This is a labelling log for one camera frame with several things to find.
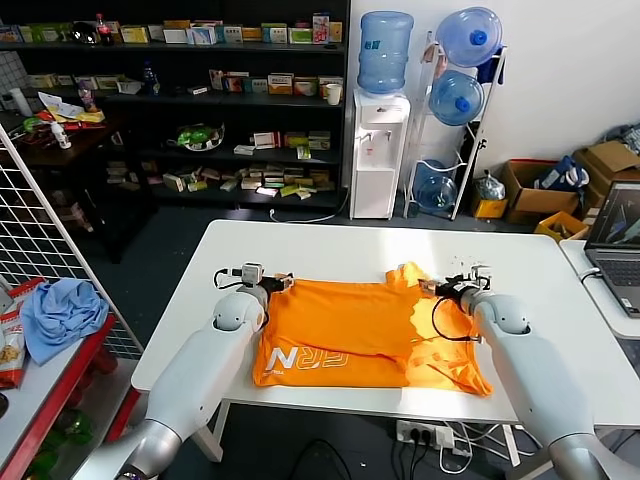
blue towel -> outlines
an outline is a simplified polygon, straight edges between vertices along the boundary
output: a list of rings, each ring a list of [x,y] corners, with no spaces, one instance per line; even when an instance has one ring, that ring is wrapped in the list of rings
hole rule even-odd
[[[100,330],[108,311],[107,302],[84,280],[39,284],[20,309],[31,357],[38,365],[46,363],[79,338]]]

orange t-shirt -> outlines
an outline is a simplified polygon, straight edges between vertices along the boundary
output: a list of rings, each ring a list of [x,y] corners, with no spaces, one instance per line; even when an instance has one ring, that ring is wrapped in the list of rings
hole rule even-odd
[[[451,342],[431,324],[413,263],[386,283],[296,280],[272,295],[253,368],[258,386],[432,387],[489,395],[471,342]],[[436,312],[441,331],[475,335],[452,302]]]

laptop screen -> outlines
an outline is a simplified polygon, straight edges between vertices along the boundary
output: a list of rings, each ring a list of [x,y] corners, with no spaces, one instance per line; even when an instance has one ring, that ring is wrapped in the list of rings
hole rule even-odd
[[[613,182],[588,246],[640,249],[640,182]]]

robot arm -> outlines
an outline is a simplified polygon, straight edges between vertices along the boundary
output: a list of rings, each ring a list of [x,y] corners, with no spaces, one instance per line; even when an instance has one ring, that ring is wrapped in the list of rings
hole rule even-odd
[[[556,348],[537,335],[521,303],[492,293],[488,281],[478,281],[477,270],[475,277],[433,284],[433,293],[473,317],[516,416],[548,449],[556,473],[564,480],[640,478],[640,471],[600,443],[580,386]]]
[[[292,283],[290,276],[263,277],[257,264],[222,273],[241,276],[242,286],[216,304],[210,321],[187,339],[162,372],[149,393],[144,421],[95,450],[74,480],[153,478],[169,466],[184,441],[207,426],[251,338],[266,323],[271,293]]]

small white table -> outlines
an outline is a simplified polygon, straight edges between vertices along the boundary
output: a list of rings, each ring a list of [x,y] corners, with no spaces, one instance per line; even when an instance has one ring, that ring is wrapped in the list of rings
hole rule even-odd
[[[293,272],[299,278],[343,282],[383,282],[386,271],[408,261],[437,276],[490,265],[494,290],[519,297],[539,334],[558,348],[591,402],[596,426],[640,427],[638,377],[561,250],[542,235],[214,221],[138,363],[132,377],[136,389],[151,389],[187,337],[209,321],[216,302],[228,293],[213,287],[216,270],[247,261],[263,264],[267,275]],[[218,442],[229,403],[517,423],[490,348],[478,345],[476,354],[494,386],[488,398],[429,388],[257,388],[251,380],[254,350],[249,350],[221,405],[213,434],[203,429],[193,438],[209,459],[219,460]]]
[[[584,240],[560,242],[560,248],[576,276],[593,267],[584,253],[585,244]],[[631,318],[625,313],[603,279],[588,277],[584,281],[584,288],[616,337],[627,340],[640,338],[640,318]]]

